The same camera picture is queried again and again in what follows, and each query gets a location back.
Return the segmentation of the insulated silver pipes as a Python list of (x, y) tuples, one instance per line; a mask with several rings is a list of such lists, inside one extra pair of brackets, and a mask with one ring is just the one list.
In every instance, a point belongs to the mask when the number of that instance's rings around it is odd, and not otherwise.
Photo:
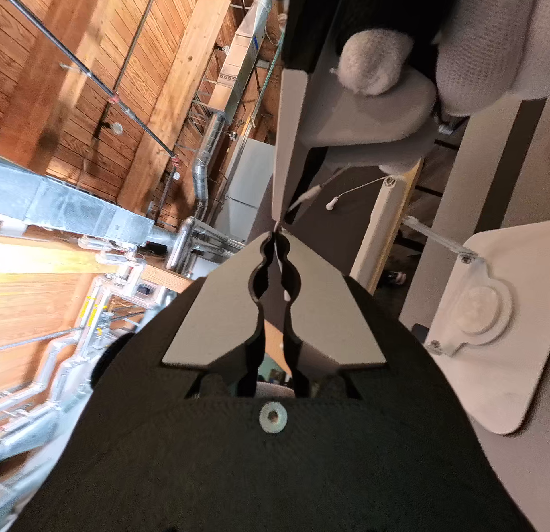
[(104, 347), (162, 308), (147, 264), (188, 278), (129, 245), (1, 237), (1, 464), (60, 434)]

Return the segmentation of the person's right hand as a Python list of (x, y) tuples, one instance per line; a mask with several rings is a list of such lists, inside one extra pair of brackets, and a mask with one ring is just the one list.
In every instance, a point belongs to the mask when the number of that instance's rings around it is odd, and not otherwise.
[(447, 114), (471, 116), (549, 94), (549, 0), (341, 0), (335, 51), (355, 94), (382, 95), (411, 67)]

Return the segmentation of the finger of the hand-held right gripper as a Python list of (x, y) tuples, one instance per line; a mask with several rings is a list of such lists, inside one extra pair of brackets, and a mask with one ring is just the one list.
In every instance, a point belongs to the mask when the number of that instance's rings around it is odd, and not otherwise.
[(436, 87), (406, 68), (397, 86), (364, 97), (344, 88), (329, 68), (284, 69), (272, 184), (272, 218), (286, 214), (315, 148), (402, 140), (434, 123)]
[(348, 169), (373, 167), (391, 176), (405, 174), (432, 148), (437, 132), (436, 123), (424, 123), (399, 141), (315, 148), (313, 164), (307, 166), (310, 171), (304, 174), (306, 189), (298, 188), (298, 197), (289, 206), (285, 221), (291, 224), (325, 185)]

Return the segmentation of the wide wooden ceiling beam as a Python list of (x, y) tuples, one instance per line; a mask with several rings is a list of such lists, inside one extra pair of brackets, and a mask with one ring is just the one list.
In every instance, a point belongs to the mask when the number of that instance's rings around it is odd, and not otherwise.
[(210, 60), (231, 0), (196, 0), (117, 202), (145, 215)]

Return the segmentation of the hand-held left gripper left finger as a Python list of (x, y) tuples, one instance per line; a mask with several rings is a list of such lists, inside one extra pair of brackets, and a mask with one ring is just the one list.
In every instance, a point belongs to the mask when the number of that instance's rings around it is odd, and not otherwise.
[(273, 255), (274, 233), (266, 232), (210, 272), (162, 363), (217, 374), (238, 396), (253, 397), (265, 356), (260, 298)]

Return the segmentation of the black and white book stand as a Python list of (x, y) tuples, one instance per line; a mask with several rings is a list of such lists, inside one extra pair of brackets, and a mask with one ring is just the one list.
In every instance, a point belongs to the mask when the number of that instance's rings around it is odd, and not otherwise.
[(375, 289), (382, 254), (401, 224), (455, 253), (455, 264), (422, 342), (464, 410), (486, 430), (507, 435), (523, 424), (549, 358), (549, 221), (489, 230), (464, 244), (405, 216), (420, 162), (380, 182), (351, 275)]

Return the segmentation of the large foil-wrapped duct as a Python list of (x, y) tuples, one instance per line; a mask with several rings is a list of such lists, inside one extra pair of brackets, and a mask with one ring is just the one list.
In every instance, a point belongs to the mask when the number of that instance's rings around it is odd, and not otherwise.
[(1, 158), (1, 215), (30, 226), (143, 246), (154, 222)]

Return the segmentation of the rectangular metal air duct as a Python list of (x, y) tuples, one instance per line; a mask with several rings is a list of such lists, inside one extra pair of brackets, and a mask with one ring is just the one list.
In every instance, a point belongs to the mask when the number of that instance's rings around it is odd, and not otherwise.
[(237, 29), (209, 100), (209, 109), (233, 122), (265, 38), (272, 0), (253, 0)]

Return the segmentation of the round silver air duct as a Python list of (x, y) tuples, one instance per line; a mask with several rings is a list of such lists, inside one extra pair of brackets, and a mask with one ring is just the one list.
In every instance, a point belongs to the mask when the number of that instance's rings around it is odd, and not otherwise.
[(208, 168), (224, 126), (224, 114), (219, 110), (215, 110), (210, 116), (192, 163), (191, 175), (195, 196), (193, 217), (200, 221), (203, 221), (209, 205)]

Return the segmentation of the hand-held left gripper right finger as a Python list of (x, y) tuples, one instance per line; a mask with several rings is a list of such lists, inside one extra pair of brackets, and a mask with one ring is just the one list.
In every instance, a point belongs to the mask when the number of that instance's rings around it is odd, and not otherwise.
[(387, 360), (345, 277), (287, 231), (275, 233), (284, 299), (283, 353), (298, 398), (333, 376)]

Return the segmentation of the dark sprinkler pipe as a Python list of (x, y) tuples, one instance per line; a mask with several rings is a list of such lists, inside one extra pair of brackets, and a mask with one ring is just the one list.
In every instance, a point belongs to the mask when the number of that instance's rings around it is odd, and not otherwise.
[(61, 51), (77, 68), (77, 70), (85, 75), (88, 79), (91, 79), (106, 95), (107, 102), (117, 105), (120, 110), (128, 116), (132, 121), (143, 129), (143, 131), (151, 137), (155, 143), (157, 143), (163, 150), (168, 153), (168, 156), (175, 158), (175, 154), (172, 150), (164, 144), (161, 139), (149, 128), (146, 124), (138, 118), (134, 110), (131, 109), (123, 100), (121, 100), (117, 91), (110, 89), (93, 71), (88, 68), (84, 62), (82, 62), (73, 52), (61, 42), (45, 25), (38, 19), (38, 17), (26, 7), (21, 0), (7, 0), (12, 6), (14, 6), (23, 16), (39, 30), (39, 32), (46, 37), (59, 51)]

